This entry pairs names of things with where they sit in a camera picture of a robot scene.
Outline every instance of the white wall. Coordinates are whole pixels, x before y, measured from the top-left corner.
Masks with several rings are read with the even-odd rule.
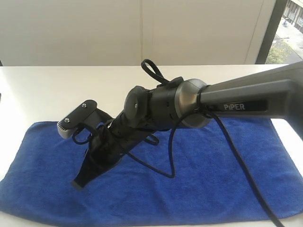
[[[3,65],[253,64],[275,0],[0,0]]]

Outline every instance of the blue towel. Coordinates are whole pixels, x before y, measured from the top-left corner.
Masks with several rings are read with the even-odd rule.
[[[223,119],[264,198],[279,218],[303,212],[303,179],[270,120]],[[169,132],[157,147],[140,143],[137,157],[169,171]],[[168,179],[129,157],[82,191],[70,182],[86,145],[63,140],[56,122],[25,134],[0,182],[0,210],[56,226],[194,225],[268,219],[214,121],[177,130],[176,177]]]

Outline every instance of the white table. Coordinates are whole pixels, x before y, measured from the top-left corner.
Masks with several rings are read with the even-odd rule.
[[[162,66],[167,79],[182,76],[214,84],[281,65]],[[0,180],[13,161],[25,131],[34,122],[58,121],[86,99],[116,116],[131,88],[154,88],[157,82],[139,66],[0,67]],[[303,175],[303,142],[284,120],[273,120],[279,136]],[[303,226],[303,214],[283,220]],[[203,225],[204,227],[271,227],[270,221]],[[0,212],[0,226],[45,226]]]

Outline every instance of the tree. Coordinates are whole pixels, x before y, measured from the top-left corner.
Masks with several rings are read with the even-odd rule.
[[[283,40],[272,44],[265,64],[284,64],[292,53],[292,48]]]

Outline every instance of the building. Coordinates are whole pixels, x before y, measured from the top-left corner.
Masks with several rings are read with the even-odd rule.
[[[303,0],[288,0],[283,18],[303,33]]]

